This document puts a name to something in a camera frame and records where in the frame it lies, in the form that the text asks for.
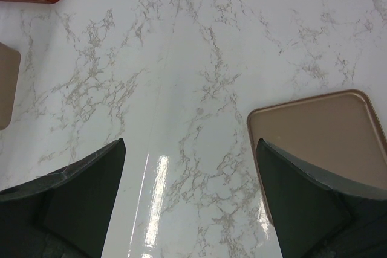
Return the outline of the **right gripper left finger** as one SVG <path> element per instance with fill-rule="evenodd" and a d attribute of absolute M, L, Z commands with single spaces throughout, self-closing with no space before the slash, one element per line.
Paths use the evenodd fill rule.
<path fill-rule="evenodd" d="M 1 190 L 1 257 L 101 257 L 125 154 L 120 138 Z"/>

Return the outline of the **gold box lid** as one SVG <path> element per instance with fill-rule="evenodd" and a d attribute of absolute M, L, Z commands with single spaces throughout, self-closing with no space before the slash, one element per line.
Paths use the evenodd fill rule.
<path fill-rule="evenodd" d="M 386 132 L 369 97 L 350 89 L 258 108 L 247 129 L 259 167 L 259 140 L 362 184 L 350 207 L 386 214 Z"/>

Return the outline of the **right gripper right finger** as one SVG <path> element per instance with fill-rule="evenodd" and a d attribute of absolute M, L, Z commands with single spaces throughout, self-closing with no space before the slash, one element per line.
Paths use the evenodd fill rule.
<path fill-rule="evenodd" d="M 283 257 L 386 257 L 386 190 L 260 139 L 256 161 Z"/>

